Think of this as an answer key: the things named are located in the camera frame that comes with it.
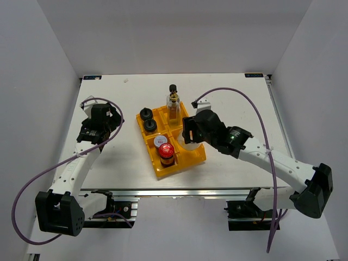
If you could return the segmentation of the glass oil bottle gold stopper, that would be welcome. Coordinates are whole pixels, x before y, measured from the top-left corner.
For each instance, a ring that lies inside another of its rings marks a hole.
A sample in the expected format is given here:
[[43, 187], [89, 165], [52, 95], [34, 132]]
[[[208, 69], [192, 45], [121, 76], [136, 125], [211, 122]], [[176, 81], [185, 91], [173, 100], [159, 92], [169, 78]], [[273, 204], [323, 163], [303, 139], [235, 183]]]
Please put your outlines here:
[[170, 126], [178, 126], [181, 118], [181, 107], [178, 103], [172, 103], [167, 107], [167, 120]]

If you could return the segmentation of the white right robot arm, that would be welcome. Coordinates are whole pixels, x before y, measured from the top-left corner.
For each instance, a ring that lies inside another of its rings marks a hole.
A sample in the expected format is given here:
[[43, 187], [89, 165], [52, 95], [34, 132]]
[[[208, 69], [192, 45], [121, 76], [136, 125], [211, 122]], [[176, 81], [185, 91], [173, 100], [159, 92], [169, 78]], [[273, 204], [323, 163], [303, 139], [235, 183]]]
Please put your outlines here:
[[332, 169], [302, 163], [278, 151], [266, 148], [250, 132], [227, 127], [210, 109], [184, 117], [182, 137], [186, 145], [206, 142], [220, 153], [251, 163], [286, 182], [289, 187], [274, 189], [285, 193], [285, 208], [318, 219], [322, 216], [333, 191]]

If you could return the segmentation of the red lid sauce jar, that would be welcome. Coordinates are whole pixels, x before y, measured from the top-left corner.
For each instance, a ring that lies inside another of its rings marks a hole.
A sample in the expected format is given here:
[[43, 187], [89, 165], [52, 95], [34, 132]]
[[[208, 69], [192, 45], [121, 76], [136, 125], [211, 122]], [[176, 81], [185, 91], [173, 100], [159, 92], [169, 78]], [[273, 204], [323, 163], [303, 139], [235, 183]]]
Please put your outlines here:
[[164, 143], [158, 148], [160, 162], [163, 166], [171, 166], [174, 164], [175, 149], [170, 143]]

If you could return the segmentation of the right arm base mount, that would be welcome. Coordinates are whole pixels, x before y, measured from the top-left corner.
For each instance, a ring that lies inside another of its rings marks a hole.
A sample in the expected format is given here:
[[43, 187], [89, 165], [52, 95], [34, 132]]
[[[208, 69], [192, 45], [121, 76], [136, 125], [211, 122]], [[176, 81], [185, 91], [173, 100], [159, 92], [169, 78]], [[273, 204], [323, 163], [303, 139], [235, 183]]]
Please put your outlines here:
[[244, 200], [227, 201], [229, 231], [269, 231], [271, 229], [272, 209], [261, 210], [254, 204], [254, 198], [261, 188], [253, 188]]

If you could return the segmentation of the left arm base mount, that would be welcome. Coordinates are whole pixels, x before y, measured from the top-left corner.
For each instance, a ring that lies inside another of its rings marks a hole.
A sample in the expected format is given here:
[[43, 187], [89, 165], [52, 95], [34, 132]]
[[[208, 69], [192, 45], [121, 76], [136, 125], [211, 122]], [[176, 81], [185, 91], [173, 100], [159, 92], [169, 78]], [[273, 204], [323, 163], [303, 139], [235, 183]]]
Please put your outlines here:
[[85, 220], [83, 228], [129, 229], [135, 224], [139, 198], [116, 197], [114, 206]]

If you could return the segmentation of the dark soy sauce bottle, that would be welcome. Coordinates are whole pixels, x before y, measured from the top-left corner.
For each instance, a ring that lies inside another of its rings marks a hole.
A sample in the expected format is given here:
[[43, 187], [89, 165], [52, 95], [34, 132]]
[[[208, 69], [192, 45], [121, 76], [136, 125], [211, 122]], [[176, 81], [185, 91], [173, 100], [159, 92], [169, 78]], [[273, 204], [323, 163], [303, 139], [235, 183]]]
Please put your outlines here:
[[177, 93], [177, 85], [171, 84], [169, 86], [169, 94], [167, 95], [166, 98], [166, 106], [172, 106], [172, 103], [178, 103], [180, 104], [180, 97]]

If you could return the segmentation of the brown jar white lid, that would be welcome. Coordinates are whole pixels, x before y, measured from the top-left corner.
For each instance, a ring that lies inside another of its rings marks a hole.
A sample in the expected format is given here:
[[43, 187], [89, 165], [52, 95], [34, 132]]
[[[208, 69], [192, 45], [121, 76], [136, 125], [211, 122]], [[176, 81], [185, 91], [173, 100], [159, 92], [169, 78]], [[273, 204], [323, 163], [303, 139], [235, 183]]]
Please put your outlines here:
[[168, 143], [168, 139], [164, 135], [157, 135], [153, 140], [154, 146], [158, 149], [162, 144]]

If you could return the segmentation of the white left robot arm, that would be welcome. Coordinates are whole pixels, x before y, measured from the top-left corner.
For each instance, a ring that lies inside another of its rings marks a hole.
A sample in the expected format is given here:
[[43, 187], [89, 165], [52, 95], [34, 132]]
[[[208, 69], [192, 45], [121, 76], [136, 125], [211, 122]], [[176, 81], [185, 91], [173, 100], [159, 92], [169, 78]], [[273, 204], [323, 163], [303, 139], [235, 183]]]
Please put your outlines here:
[[81, 195], [83, 182], [110, 136], [124, 122], [109, 102], [95, 103], [87, 109], [73, 159], [69, 160], [47, 192], [35, 198], [39, 228], [43, 232], [77, 236], [84, 222], [95, 214], [109, 217], [115, 203], [110, 191], [93, 190]]

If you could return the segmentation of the white powder jar black lid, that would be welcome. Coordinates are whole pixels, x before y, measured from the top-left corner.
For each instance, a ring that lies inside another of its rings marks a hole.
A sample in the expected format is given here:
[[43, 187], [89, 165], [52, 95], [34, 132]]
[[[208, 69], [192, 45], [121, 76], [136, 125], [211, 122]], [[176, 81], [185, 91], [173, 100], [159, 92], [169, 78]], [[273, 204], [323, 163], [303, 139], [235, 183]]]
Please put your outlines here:
[[142, 121], [153, 119], [153, 112], [149, 108], [141, 109], [139, 115]]

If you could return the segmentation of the glass spice jar black lid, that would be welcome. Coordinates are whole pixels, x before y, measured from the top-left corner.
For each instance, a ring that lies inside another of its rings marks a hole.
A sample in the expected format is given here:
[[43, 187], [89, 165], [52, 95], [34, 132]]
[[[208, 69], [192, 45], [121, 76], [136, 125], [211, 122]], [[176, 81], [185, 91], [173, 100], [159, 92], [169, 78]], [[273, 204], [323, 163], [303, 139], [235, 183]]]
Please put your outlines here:
[[147, 119], [143, 123], [144, 131], [147, 134], [153, 134], [157, 132], [157, 123], [154, 119]]

